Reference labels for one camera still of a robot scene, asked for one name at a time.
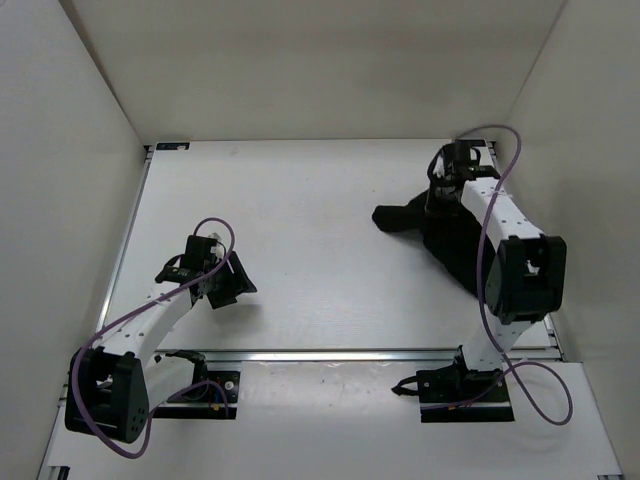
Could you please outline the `black pleated skirt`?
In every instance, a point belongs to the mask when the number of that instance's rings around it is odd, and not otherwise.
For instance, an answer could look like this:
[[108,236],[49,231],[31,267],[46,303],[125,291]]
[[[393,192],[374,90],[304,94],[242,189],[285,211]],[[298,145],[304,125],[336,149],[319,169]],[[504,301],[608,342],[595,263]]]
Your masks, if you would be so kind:
[[465,207],[430,210],[429,190],[425,190],[404,206],[376,206],[372,221],[385,233],[419,232],[425,249],[471,295],[486,286],[495,248],[490,240],[484,242],[482,271],[478,272],[481,225]]

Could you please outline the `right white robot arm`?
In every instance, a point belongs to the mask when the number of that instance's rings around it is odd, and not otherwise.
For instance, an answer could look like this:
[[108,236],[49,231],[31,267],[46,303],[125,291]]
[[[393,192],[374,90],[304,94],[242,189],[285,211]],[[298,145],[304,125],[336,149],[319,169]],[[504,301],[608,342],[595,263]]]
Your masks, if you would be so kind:
[[425,248],[479,302],[480,326],[451,365],[426,372],[430,403],[456,408],[496,391],[520,337],[562,303],[567,246],[529,222],[491,167],[430,178],[404,206],[379,206],[384,232],[417,231]]

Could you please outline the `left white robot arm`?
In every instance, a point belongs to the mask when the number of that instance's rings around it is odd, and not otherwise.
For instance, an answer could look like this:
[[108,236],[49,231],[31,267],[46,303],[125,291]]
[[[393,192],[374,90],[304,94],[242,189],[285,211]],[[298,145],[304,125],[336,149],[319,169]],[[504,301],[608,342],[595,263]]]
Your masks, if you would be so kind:
[[145,304],[72,357],[65,427],[131,444],[162,403],[179,392],[203,395],[209,385],[204,356],[192,350],[160,354],[158,347],[200,300],[219,309],[256,290],[235,252],[193,269],[165,266]]

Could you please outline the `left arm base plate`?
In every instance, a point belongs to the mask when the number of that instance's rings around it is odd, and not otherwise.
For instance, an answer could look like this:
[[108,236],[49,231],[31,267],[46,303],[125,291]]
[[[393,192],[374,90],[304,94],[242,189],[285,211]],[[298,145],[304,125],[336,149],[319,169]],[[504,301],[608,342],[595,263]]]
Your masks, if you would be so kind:
[[160,405],[154,414],[159,419],[234,420],[237,416],[241,367],[239,364],[210,363],[206,379],[217,387],[199,387]]

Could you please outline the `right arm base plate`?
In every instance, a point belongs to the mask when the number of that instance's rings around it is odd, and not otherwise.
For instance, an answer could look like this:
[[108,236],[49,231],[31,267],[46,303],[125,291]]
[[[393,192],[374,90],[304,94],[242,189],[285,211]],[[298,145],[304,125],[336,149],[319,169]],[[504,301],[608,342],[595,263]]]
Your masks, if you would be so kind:
[[501,370],[467,371],[454,365],[419,370],[417,386],[423,424],[515,420]]

